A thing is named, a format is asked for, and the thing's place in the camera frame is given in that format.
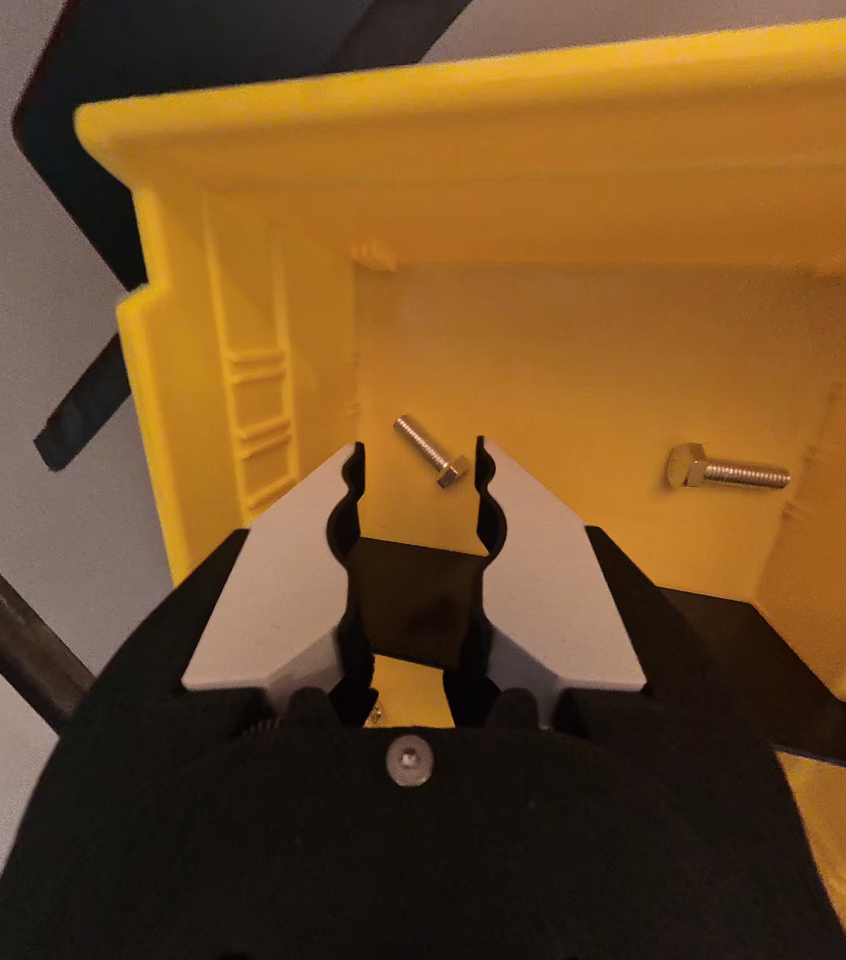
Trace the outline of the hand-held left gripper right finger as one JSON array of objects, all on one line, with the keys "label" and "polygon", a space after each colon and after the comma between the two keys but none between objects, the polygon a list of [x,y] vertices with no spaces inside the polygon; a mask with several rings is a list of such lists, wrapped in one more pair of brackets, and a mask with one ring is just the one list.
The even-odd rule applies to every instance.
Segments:
[{"label": "hand-held left gripper right finger", "polygon": [[639,693],[646,677],[586,523],[489,438],[477,437],[481,558],[444,692],[457,727],[481,727],[506,690],[550,726],[568,690]]}]

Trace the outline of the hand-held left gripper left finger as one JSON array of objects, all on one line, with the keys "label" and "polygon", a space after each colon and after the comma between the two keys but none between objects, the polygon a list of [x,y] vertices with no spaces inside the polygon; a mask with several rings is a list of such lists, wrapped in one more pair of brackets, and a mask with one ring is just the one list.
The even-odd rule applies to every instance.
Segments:
[{"label": "hand-held left gripper left finger", "polygon": [[252,522],[187,690],[261,690],[281,716],[297,691],[318,689],[342,724],[365,724],[378,699],[374,655],[347,568],[365,468],[364,445],[345,444]]}]

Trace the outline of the steel hex bolt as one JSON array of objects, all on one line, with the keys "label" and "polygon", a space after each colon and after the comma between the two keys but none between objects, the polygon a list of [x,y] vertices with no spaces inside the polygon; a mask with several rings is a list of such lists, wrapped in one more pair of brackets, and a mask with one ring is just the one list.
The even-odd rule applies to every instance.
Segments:
[{"label": "steel hex bolt", "polygon": [[712,457],[698,442],[672,448],[665,474],[669,486],[675,489],[728,486],[778,491],[789,486],[791,480],[784,467]]},{"label": "steel hex bolt", "polygon": [[461,480],[470,469],[464,455],[453,456],[410,415],[403,414],[393,423],[394,430],[402,436],[429,464],[436,474],[436,484],[446,490]]}]

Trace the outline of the yellow plastic bin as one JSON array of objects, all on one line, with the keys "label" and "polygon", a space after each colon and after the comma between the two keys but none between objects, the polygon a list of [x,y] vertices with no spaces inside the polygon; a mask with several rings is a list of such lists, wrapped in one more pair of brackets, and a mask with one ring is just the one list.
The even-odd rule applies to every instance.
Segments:
[{"label": "yellow plastic bin", "polygon": [[[550,726],[511,689],[455,726],[451,668],[371,647],[364,728],[317,688],[277,716],[183,684],[248,527],[344,445],[359,540],[485,558],[478,436],[846,683],[846,18],[74,127],[136,210],[118,321],[177,584],[103,680],[144,640],[181,656],[120,722],[153,760],[67,905],[75,952],[846,958],[846,773],[780,763],[717,687],[568,690]],[[469,472],[437,486],[402,415]],[[669,486],[684,443],[789,486]]]}]

